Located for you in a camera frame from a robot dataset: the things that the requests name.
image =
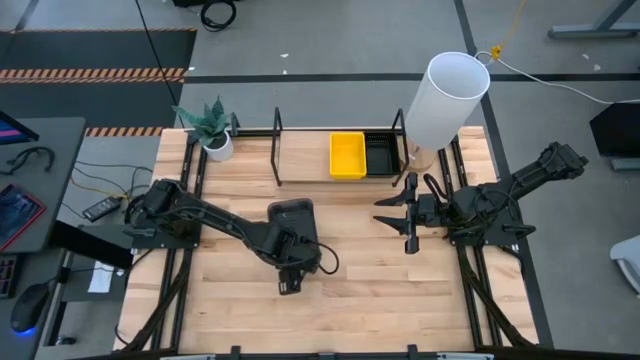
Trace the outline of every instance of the white pot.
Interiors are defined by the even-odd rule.
[[[233,142],[231,142],[231,136],[227,131],[224,132],[227,136],[227,141],[224,145],[219,149],[209,149],[208,147],[204,147],[204,150],[209,155],[209,158],[213,161],[225,161],[228,160],[231,155],[233,155]]]

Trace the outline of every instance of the gray desk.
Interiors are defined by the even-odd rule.
[[[58,215],[85,127],[85,121],[81,118],[19,121],[37,132],[40,135],[40,141],[0,146],[0,166],[5,167],[6,160],[12,159],[18,152],[36,144],[48,146],[55,151],[56,160],[51,172],[45,173],[43,169],[47,164],[46,156],[32,155],[27,164],[13,176],[0,176],[0,188],[3,189],[8,184],[19,185],[46,206],[46,211],[5,249],[6,252],[11,253],[27,253],[24,254],[15,297],[0,300],[0,358],[12,360],[32,359],[38,349],[53,296],[49,297],[49,304],[45,307],[33,334],[16,335],[10,328],[9,318],[17,297],[30,285],[51,279],[62,265],[65,251],[48,249],[46,244]]]

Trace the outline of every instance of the screen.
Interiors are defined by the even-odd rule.
[[[0,192],[0,250],[18,237],[42,212],[37,200],[13,185]]]
[[[28,137],[26,134],[21,133],[19,130],[0,119],[0,144],[24,142],[27,140]]]

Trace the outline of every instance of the wooden tabletop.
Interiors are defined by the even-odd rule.
[[[391,180],[285,182],[278,187],[269,161],[271,139],[233,141],[230,160],[207,163],[203,199],[247,219],[266,221],[270,203],[310,198],[319,241],[338,253],[341,266],[335,275],[308,275],[299,294],[280,296],[273,267],[241,241],[203,228],[193,256],[180,353],[229,353],[233,345],[240,345],[244,353],[401,352],[408,344],[417,344],[420,351],[473,349],[456,251],[442,239],[446,230],[419,228],[421,251],[405,255],[404,237],[372,219],[404,217],[403,207],[373,206],[376,200],[397,195],[402,184],[395,189]],[[469,183],[495,181],[482,127],[462,128],[460,145]],[[163,132],[154,179],[179,178],[185,146],[182,130]],[[450,149],[448,155],[455,171]],[[428,172],[442,179],[437,162]],[[428,192],[424,183],[419,192]],[[135,335],[157,304],[165,256],[165,251],[155,250],[131,274],[119,325],[125,340]],[[485,249],[485,257],[496,302],[525,337],[537,341],[517,260],[495,248]],[[180,261],[178,256],[176,271]],[[323,264],[334,265],[326,252]],[[484,308],[476,301],[489,344]],[[165,346],[173,315],[171,308],[165,319]],[[116,340],[115,348],[122,346]]]

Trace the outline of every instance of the concrete floor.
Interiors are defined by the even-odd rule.
[[[0,0],[0,8],[8,9],[0,12],[0,28],[14,27],[28,2]],[[149,27],[200,27],[194,13],[174,8],[170,1],[140,2]],[[638,39],[546,38],[551,25],[591,23],[614,2],[528,2],[503,60],[531,73],[637,73]],[[519,2],[463,3],[476,45],[488,49],[502,40]],[[237,7],[237,20],[228,30],[198,31],[189,76],[282,75],[285,70],[287,74],[422,73],[435,54],[466,51],[450,0],[244,0]],[[623,20],[639,22],[640,5]],[[32,29],[141,26],[130,0],[40,0],[26,24]],[[500,65],[490,71],[507,73]],[[638,82],[569,85],[605,99],[640,97]],[[385,125],[398,107],[408,110],[417,86],[413,81],[186,84],[181,105],[201,111],[205,102],[221,95],[226,109],[235,111],[244,127],[270,126],[275,106],[280,107],[285,126]],[[533,83],[494,83],[489,93],[512,171],[537,158],[551,141],[569,143],[591,161],[579,179],[548,184],[521,202],[524,219],[538,228],[529,242],[555,347],[640,353],[638,299],[608,259],[613,244],[640,233],[635,219],[640,210],[640,174],[613,173],[608,161],[599,157],[588,122],[605,107]],[[468,123],[485,125],[480,107]],[[152,167],[156,148],[157,139],[87,139],[79,159]],[[130,182],[128,169],[88,171],[123,185]],[[84,209],[100,198],[70,188],[65,202]],[[66,209],[60,218],[78,223]],[[82,306],[70,310],[63,326],[63,333],[79,336],[79,343],[44,348],[39,359],[97,355],[111,349],[119,304]],[[74,321],[80,317],[103,325],[87,332]]]

